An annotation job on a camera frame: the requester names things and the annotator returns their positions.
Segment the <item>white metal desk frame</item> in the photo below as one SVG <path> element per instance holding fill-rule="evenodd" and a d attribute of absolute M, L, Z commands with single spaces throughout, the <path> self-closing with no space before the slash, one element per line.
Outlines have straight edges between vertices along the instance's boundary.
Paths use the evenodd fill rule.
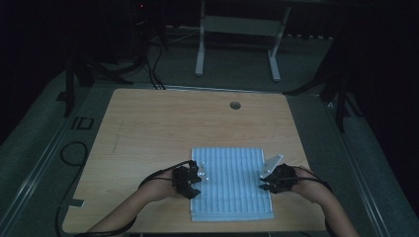
<path fill-rule="evenodd" d="M 200 10 L 200 29 L 199 29 L 199 48 L 196 60 L 195 75 L 202 76 L 205 66 L 205 34 L 224 33 L 237 35 L 250 35 L 260 37 L 273 37 L 275 43 L 272 48 L 267 51 L 268 61 L 271 69 L 272 79 L 274 82 L 281 81 L 280 69 L 277 62 L 277 53 L 284 37 L 286 25 L 291 13 L 291 7 L 286 7 L 282 18 L 278 21 L 273 20 L 256 20 L 248 18 L 234 18 L 213 16 L 206 14 L 206 0 L 201 0 Z"/>

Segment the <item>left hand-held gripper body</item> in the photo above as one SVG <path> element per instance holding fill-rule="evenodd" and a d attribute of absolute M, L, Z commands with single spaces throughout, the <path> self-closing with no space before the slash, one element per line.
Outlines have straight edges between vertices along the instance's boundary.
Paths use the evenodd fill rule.
<path fill-rule="evenodd" d="M 195 177 L 202 178 L 202 181 L 208 179 L 204 164 L 198 165 L 194 160 L 185 161 L 176 165 L 172 175 L 172 185 L 182 197 L 186 196 L 186 191 L 194 189 L 192 187 L 192 180 Z"/>

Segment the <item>person's right hand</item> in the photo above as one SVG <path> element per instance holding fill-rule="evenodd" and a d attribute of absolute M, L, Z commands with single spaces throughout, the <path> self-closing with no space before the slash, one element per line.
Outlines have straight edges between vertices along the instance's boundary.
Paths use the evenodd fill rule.
<path fill-rule="evenodd" d="M 297 184 L 293 185 L 292 191 L 311 202 L 318 202 L 322 185 L 315 182 L 315 177 L 301 167 L 296 167 L 294 170 L 298 180 Z"/>

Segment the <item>dark equipment rack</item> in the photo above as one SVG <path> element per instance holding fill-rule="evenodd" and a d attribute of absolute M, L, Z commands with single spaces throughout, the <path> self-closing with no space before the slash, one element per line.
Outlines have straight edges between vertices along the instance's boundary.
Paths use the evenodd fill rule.
<path fill-rule="evenodd" d="M 167 48 L 165 7 L 166 0 L 130 0 L 133 23 L 139 33 L 140 46 L 146 51 L 151 38 L 157 36 L 164 49 Z"/>

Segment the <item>black metal stand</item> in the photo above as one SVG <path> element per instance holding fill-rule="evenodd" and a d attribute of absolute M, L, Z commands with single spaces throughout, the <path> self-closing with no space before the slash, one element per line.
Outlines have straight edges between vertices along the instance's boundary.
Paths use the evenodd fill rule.
<path fill-rule="evenodd" d="M 117 72 L 111 71 L 103 66 L 100 62 L 93 58 L 80 54 L 78 52 L 72 52 L 65 61 L 65 112 L 64 116 L 68 118 L 75 106 L 75 93 L 74 93 L 74 76 L 81 78 L 80 74 L 86 74 L 89 67 L 97 70 L 100 74 L 106 78 L 115 81 L 120 84 L 131 85 L 130 81 L 123 79 Z"/>
<path fill-rule="evenodd" d="M 346 103 L 349 103 L 358 116 L 362 115 L 347 96 L 354 68 L 348 37 L 341 34 L 331 43 L 313 79 L 300 87 L 284 92 L 284 95 L 296 96 L 323 84 L 324 88 L 319 94 L 319 99 L 324 103 L 331 103 L 334 98 L 337 98 L 335 122 L 339 130 L 344 132 Z"/>

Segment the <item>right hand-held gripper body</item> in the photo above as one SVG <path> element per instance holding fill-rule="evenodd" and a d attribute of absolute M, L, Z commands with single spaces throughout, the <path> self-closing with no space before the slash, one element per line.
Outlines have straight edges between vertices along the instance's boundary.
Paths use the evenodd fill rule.
<path fill-rule="evenodd" d="M 267 159 L 263 163 L 263 169 L 260 175 L 262 185 L 270 185 L 272 194 L 290 191 L 293 185 L 296 184 L 296 173 L 293 167 L 286 165 L 282 162 L 284 156 L 278 154 L 275 157 Z M 273 184 L 267 184 L 263 180 L 272 179 Z"/>

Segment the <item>blue striped towel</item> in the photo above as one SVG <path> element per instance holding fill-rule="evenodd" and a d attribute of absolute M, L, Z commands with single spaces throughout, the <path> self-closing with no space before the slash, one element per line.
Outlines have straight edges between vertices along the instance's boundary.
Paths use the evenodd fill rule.
<path fill-rule="evenodd" d="M 262 148 L 196 147 L 192 159 L 204 170 L 194 184 L 193 221 L 248 221 L 274 217 L 271 195 L 260 188 Z"/>

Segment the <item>person's left hand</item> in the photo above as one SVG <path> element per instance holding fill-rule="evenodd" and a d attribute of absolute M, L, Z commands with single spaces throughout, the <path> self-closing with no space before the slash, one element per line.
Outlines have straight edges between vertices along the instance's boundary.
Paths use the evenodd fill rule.
<path fill-rule="evenodd" d="M 178 193 L 172 185 L 172 177 L 172 172 L 167 171 L 143 185 L 146 199 L 148 201 L 161 201 L 166 198 L 176 197 Z"/>

